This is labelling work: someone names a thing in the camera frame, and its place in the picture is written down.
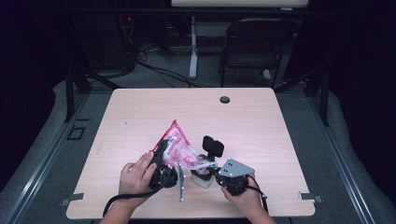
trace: hand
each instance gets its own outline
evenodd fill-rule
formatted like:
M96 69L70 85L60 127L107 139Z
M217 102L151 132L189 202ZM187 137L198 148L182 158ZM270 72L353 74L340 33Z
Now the hand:
M248 185L253 188L258 188L255 181L248 177ZM247 189L244 193L238 196L233 196L227 189L221 188L224 197L235 204L239 211L250 220L251 223L275 223L271 217L265 212L262 207L262 198L259 192L253 189Z
M149 181L154 174L156 164L150 162L153 152L145 153L136 163L127 163L121 171L119 194L139 194L151 191ZM134 211L148 198L123 200L126 206Z

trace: small black object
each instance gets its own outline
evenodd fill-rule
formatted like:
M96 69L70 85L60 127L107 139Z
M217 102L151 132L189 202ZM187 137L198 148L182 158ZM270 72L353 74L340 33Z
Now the small black object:
M220 158L224 151L224 145L221 142L207 135L204 137L202 148L207 151L207 157L212 161L215 160L215 157Z
M161 185L168 189L177 184L176 169L163 165L163 153L167 147L168 140L160 140L157 150L154 151L154 156L150 164L156 163L157 168L155 169L154 174L152 175L152 178L148 184L151 189L159 188Z
M230 192L231 195L237 196L245 192L248 188L248 175L238 177L227 177L215 173L216 182Z

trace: desk leg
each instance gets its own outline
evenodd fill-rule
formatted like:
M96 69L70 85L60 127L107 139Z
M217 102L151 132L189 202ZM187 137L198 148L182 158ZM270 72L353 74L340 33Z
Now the desk leg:
M195 17L191 18L191 62L190 62L190 79L197 78L197 39L195 33Z

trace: person's right hand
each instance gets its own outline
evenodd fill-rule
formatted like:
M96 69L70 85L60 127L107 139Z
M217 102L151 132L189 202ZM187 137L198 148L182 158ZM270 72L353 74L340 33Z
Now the person's right hand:
M248 179L248 185L253 188L258 188L257 184L250 177ZM224 193L224 197L235 204L239 211L250 220L251 223L275 223L271 217L265 212L262 207L262 198L259 192L253 189L247 189L241 195L233 196L228 192L227 189L221 188Z

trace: gray carpet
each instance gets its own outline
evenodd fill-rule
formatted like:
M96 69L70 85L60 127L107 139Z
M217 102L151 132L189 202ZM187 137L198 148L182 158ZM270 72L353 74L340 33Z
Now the gray carpet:
M198 78L194 83L205 84L205 86L218 87L219 54L210 50L200 51L198 61ZM175 54L154 50L147 54L146 63L188 76L190 66L190 55ZM187 84L169 77L164 77L174 87L188 87ZM251 77L230 76L227 84L235 81L251 81L260 79L257 72ZM127 76L112 78L117 84L125 88L169 88L163 79L155 72L146 67L137 65L135 70ZM47 152L53 147L55 139L63 128L67 130L61 134L62 141L57 145L59 152L54 156L54 163L45 174L45 180L39 186L30 206L22 211L17 222L20 223L92 223L92 220L69 220L65 216L66 207L59 206L61 199L68 198L73 194L75 185L88 152L91 148L93 138L105 112L106 104L111 91L103 84L90 80L94 91L88 96L81 95L81 109L77 112L70 124L63 124L65 118L64 83L55 88L57 103L49 117L49 120L37 137L34 145L26 155L19 170L8 182L7 187L0 194L1 216L0 221L6 223L7 218L13 212L15 203L19 200L23 188L40 165ZM288 126L291 140L296 149L301 163L307 185L311 192L321 195L324 203L317 203L317 212L312 217L293 217L293 223L361 223L353 202L347 192L346 186L334 164L331 147L324 135L320 121L315 118L318 111L312 110L309 102L302 94L304 84L296 86L291 91L280 93L276 97L279 101L282 114ZM239 87L239 85L226 85L226 87ZM396 223L396 212L391 206L388 198L383 195L373 184L370 176L364 170L359 160L353 153L348 137L347 128L339 109L336 98L331 94L329 105L330 129L346 158L348 167L353 174L356 183L361 187L362 196L373 214L376 223ZM79 140L78 134L71 133L73 128L85 128L84 134ZM198 223L198 221L168 220L152 221L152 223ZM209 223L247 223L244 219L233 220L205 220ZM290 223L288 218L276 217L277 223ZM149 223L136 220L134 223Z

